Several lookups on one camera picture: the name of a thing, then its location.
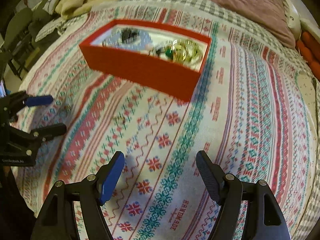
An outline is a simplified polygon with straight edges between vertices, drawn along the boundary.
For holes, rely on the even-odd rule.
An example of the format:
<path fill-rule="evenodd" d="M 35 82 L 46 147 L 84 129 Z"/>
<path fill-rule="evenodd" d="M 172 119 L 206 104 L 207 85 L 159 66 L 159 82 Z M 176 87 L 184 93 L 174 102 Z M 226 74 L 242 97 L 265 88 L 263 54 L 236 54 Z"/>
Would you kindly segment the red jewelry box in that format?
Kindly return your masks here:
<path fill-rule="evenodd" d="M 202 46 L 204 59 L 196 70 L 192 70 L 147 53 L 102 46 L 101 41 L 110 36 L 115 27 L 139 27 L 167 37 L 190 38 Z M 208 36 L 173 25 L 139 20 L 112 20 L 89 35 L 79 47 L 92 70 L 121 77 L 188 102 L 204 70 L 211 41 Z"/>

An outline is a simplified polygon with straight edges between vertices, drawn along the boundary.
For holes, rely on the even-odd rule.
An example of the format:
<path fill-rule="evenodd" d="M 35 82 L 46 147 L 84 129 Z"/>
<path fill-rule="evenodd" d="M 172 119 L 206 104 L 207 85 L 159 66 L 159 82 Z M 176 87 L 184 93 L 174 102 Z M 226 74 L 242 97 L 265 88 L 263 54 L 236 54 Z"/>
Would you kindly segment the red orange plush toy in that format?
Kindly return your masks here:
<path fill-rule="evenodd" d="M 296 42 L 296 49 L 306 61 L 313 75 L 319 80 L 319 42 L 308 31 L 303 31 L 300 39 Z"/>

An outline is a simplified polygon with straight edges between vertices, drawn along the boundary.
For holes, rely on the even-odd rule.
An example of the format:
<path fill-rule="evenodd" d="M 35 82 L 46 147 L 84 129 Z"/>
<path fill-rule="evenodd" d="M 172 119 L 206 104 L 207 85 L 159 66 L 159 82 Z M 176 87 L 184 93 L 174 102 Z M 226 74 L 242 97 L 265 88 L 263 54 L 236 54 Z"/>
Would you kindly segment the white plush toy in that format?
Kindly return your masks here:
<path fill-rule="evenodd" d="M 293 33 L 295 40 L 298 40 L 302 32 L 300 16 L 298 14 L 298 11 L 291 2 L 291 0 L 282 1 L 285 9 L 285 16 L 288 28 L 290 29 L 291 33 Z"/>

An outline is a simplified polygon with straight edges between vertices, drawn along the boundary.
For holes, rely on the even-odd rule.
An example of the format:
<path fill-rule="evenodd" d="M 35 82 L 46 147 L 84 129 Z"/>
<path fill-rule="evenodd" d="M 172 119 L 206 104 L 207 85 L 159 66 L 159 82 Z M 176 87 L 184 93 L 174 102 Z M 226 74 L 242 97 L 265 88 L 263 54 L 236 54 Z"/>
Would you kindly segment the black hair claw clip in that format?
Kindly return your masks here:
<path fill-rule="evenodd" d="M 120 38 L 122 43 L 132 43 L 139 36 L 139 31 L 137 29 L 125 28 L 120 33 Z"/>

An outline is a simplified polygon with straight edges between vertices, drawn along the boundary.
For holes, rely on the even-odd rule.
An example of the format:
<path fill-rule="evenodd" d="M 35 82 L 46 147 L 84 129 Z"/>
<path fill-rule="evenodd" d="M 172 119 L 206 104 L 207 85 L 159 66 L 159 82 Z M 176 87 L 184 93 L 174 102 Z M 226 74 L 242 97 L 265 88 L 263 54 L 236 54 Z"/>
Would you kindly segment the dark folding chair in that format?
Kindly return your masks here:
<path fill-rule="evenodd" d="M 9 65 L 15 76 L 22 80 L 23 70 L 29 72 L 25 62 L 34 51 L 32 35 L 28 29 L 32 22 L 33 11 L 24 8 L 9 22 L 5 33 L 4 43 L 1 47 L 1 59 Z"/>

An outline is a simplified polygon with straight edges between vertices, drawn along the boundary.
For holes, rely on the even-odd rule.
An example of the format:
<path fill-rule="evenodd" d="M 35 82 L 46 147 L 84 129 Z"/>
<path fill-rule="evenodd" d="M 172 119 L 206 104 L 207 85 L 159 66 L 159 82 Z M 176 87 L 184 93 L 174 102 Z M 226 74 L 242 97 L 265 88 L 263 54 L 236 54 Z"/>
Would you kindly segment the small gold earring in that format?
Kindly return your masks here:
<path fill-rule="evenodd" d="M 125 116 L 114 115 L 112 120 L 116 123 L 117 126 L 124 126 L 126 122 Z"/>

